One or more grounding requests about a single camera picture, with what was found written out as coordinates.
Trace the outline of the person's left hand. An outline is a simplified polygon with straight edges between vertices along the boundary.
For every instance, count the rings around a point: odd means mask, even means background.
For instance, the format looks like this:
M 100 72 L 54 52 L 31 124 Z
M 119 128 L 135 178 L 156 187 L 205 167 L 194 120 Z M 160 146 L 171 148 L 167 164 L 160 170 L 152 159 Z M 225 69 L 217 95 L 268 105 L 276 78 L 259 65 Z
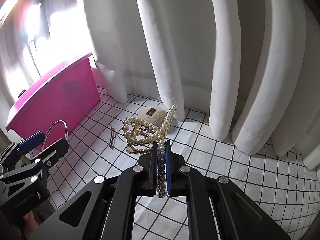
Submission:
M 29 213 L 24 215 L 23 219 L 25 220 L 25 226 L 24 226 L 25 231 L 33 231 L 39 227 L 38 222 L 34 218 L 33 211 L 30 211 Z

